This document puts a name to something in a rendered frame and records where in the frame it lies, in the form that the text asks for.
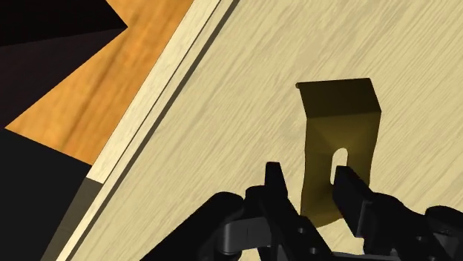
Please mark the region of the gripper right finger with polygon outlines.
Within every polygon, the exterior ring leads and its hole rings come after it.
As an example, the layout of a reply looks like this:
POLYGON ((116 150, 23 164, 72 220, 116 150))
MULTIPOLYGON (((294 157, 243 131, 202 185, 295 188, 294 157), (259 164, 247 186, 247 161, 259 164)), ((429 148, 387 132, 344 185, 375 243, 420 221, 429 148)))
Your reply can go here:
POLYGON ((366 255, 396 261, 463 261, 463 212, 434 205, 419 214, 372 191, 348 166, 335 172, 332 198, 366 255))

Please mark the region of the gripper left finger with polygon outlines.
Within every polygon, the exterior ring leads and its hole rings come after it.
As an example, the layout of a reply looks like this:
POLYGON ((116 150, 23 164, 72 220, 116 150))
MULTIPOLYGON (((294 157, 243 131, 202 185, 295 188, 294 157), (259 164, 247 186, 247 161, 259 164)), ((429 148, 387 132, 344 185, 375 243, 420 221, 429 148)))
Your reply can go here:
POLYGON ((289 201, 277 162, 266 163, 265 182, 245 196, 211 196, 140 261, 239 261, 253 248, 260 261, 332 260, 314 225, 289 201))

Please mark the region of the light wooden table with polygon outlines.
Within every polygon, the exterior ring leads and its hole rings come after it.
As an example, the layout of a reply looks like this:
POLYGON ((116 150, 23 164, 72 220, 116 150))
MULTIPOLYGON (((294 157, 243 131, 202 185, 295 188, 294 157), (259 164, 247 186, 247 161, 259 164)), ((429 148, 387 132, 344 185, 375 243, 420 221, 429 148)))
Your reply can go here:
POLYGON ((296 84, 363 77, 382 110, 372 188, 463 211, 463 0, 194 0, 90 169, 82 220, 43 261, 138 261, 268 161, 298 204, 296 84))

